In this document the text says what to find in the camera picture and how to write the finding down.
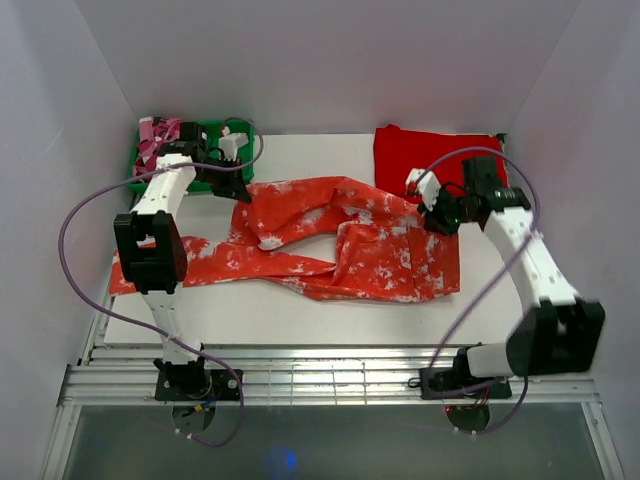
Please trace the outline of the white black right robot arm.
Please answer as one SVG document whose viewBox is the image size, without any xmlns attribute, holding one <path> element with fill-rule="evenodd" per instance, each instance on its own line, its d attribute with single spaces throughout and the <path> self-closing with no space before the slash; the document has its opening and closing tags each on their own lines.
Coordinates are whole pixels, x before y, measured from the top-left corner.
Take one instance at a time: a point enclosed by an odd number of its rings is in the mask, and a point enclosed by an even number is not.
<svg viewBox="0 0 640 480">
<path fill-rule="evenodd" d="M 567 281 L 537 229 L 527 193 L 503 183 L 503 154 L 484 149 L 463 161 L 462 194 L 449 193 L 430 170 L 414 169 L 405 184 L 420 196 L 418 212 L 428 232 L 451 236 L 477 224 L 504 262 L 472 303 L 478 305 L 501 276 L 510 276 L 523 312 L 507 338 L 458 350 L 448 369 L 427 367 L 422 385 L 435 398 L 474 397 L 513 376 L 585 373 L 592 367 L 605 322 L 600 302 L 584 299 Z"/>
</svg>

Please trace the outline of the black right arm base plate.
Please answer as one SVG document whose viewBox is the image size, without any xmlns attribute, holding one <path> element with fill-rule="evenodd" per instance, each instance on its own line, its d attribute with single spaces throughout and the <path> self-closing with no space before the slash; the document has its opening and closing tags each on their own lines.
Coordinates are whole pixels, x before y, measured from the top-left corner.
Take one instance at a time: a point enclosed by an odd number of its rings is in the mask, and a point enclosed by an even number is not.
<svg viewBox="0 0 640 480">
<path fill-rule="evenodd" d="M 423 400 L 475 398 L 481 394 L 487 394 L 489 400 L 512 397 L 510 383 L 504 377 L 476 378 L 457 374 L 453 368 L 421 368 L 418 379 Z"/>
</svg>

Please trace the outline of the red white tie-dye trousers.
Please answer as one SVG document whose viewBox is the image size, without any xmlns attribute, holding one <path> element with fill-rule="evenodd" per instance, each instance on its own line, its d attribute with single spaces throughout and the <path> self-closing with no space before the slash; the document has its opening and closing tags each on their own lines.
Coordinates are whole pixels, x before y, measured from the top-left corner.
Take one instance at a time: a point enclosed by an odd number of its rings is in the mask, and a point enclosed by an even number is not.
<svg viewBox="0 0 640 480">
<path fill-rule="evenodd" d="M 317 301 L 419 304 L 459 292 L 459 239 L 416 205 L 344 176 L 253 184 L 221 241 L 182 239 L 187 288 L 264 280 Z"/>
</svg>

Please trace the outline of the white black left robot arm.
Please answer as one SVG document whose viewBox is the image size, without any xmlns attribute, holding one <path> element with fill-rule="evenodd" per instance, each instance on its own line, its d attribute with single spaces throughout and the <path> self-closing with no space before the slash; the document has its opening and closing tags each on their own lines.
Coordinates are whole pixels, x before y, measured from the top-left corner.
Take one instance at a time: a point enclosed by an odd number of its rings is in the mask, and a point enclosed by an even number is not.
<svg viewBox="0 0 640 480">
<path fill-rule="evenodd" d="M 142 296 L 163 332 L 163 356 L 156 368 L 169 387 L 194 400 L 210 392 L 212 376 L 199 355 L 200 341 L 178 312 L 188 258 L 175 217 L 195 181 L 218 197 L 250 202 L 240 155 L 249 144 L 249 133 L 227 125 L 213 137 L 197 122 L 168 124 L 163 136 L 142 139 L 140 154 L 154 174 L 138 203 L 114 221 L 123 277 Z"/>
</svg>

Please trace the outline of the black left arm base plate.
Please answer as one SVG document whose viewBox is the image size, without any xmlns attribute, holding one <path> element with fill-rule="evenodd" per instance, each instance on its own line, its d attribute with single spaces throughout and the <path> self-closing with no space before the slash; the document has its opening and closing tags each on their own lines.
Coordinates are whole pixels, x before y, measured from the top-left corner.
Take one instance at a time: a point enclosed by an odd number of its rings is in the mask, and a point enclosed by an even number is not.
<svg viewBox="0 0 640 480">
<path fill-rule="evenodd" d="M 158 374 L 154 399 L 161 402 L 204 402 L 216 397 L 220 401 L 239 401 L 243 371 L 205 369 L 194 375 Z"/>
</svg>

